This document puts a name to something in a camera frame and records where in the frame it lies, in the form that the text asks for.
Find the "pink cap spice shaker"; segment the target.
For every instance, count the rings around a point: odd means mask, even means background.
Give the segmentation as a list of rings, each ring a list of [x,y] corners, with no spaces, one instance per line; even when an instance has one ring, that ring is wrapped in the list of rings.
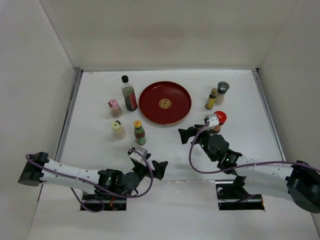
[[[119,118],[122,115],[122,109],[116,99],[110,99],[108,102],[112,117]]]

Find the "grey cap pepper grinder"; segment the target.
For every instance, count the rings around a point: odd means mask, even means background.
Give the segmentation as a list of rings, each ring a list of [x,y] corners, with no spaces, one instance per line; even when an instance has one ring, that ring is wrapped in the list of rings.
[[[229,90],[229,88],[230,88],[230,85],[225,81],[220,81],[217,84],[217,94],[216,94],[216,99],[215,99],[215,103],[217,105],[220,105],[223,103],[224,98],[225,98],[225,94]]]

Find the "small yellow label bottle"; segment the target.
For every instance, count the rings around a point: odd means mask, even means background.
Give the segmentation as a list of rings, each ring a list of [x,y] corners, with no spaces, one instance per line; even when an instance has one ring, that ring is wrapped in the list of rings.
[[[205,104],[205,108],[208,110],[211,110],[213,108],[213,105],[215,104],[216,101],[216,96],[217,96],[218,90],[216,88],[213,88],[208,96],[208,99]]]

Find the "yellow cap spice shaker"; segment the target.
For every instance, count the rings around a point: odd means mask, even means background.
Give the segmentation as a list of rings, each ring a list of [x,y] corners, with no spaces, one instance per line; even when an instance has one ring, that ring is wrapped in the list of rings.
[[[123,139],[126,136],[126,131],[119,120],[112,122],[111,124],[113,135],[116,139]]]

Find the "tall dark soy sauce bottle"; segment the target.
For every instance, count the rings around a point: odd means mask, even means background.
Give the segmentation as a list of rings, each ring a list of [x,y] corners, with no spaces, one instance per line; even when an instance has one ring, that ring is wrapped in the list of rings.
[[[123,83],[121,91],[125,100],[126,109],[130,112],[133,112],[138,107],[134,87],[129,83],[129,78],[127,75],[123,75],[121,80]]]

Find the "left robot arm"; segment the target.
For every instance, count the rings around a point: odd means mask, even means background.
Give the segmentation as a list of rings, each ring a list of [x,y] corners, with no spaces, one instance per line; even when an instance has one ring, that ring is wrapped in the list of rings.
[[[151,154],[139,147],[129,149],[127,154],[133,163],[133,168],[127,173],[114,169],[92,170],[69,166],[50,159],[45,152],[27,154],[26,164],[17,182],[32,187],[40,184],[64,186],[103,200],[110,196],[140,198],[150,191],[154,179],[163,179],[168,162],[152,160],[149,163]]]

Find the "red lid sauce jar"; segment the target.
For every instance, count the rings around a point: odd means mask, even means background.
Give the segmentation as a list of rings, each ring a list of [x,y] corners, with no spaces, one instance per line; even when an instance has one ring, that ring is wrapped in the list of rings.
[[[223,124],[226,122],[226,120],[227,120],[227,115],[226,115],[225,112],[220,111],[220,110],[215,111],[214,114],[216,114],[216,116],[217,116],[217,118],[218,118],[219,125],[216,126],[216,127],[214,127],[214,128],[212,129],[212,133],[213,133],[213,134],[218,134],[218,133],[220,132],[221,128],[222,128],[222,125],[223,125]]]

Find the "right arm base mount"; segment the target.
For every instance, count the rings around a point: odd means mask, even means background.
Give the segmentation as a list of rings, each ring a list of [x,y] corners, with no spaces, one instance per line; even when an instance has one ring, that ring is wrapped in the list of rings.
[[[220,211],[265,210],[260,194],[249,194],[244,189],[245,177],[215,181],[218,208]]]

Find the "green label sauce bottle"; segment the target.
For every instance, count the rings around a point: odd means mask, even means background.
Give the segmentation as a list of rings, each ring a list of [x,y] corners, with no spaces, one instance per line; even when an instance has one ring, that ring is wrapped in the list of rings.
[[[133,122],[134,126],[134,137],[135,141],[138,145],[144,145],[147,141],[145,130],[142,126],[142,123],[140,120],[135,120]]]

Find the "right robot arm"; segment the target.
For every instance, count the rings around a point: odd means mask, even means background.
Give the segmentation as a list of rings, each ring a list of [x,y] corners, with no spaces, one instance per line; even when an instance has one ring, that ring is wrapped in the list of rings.
[[[216,163],[212,174],[234,175],[232,192],[238,198],[267,195],[289,200],[301,209],[320,212],[320,170],[303,161],[267,161],[243,155],[230,149],[222,135],[212,134],[205,125],[178,129],[182,144],[192,138],[207,157]]]

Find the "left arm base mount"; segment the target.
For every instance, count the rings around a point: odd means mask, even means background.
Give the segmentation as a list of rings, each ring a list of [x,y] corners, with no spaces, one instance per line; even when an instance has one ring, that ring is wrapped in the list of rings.
[[[112,195],[97,196],[83,193],[80,197],[89,212],[126,211],[127,199]]]

